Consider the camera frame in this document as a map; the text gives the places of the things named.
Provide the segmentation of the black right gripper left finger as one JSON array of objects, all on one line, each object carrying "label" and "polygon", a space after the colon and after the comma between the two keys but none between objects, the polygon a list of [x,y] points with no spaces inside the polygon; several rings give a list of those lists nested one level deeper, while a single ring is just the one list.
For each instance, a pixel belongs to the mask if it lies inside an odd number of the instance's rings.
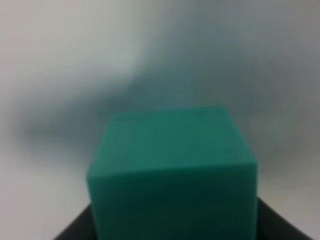
[{"label": "black right gripper left finger", "polygon": [[54,240],[97,240],[97,232],[89,204]]}]

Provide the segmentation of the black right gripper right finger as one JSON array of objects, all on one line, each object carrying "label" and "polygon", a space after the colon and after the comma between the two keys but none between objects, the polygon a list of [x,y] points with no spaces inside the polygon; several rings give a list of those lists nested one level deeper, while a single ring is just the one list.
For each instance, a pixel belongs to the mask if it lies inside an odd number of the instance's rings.
[{"label": "black right gripper right finger", "polygon": [[312,240],[258,198],[256,240]]}]

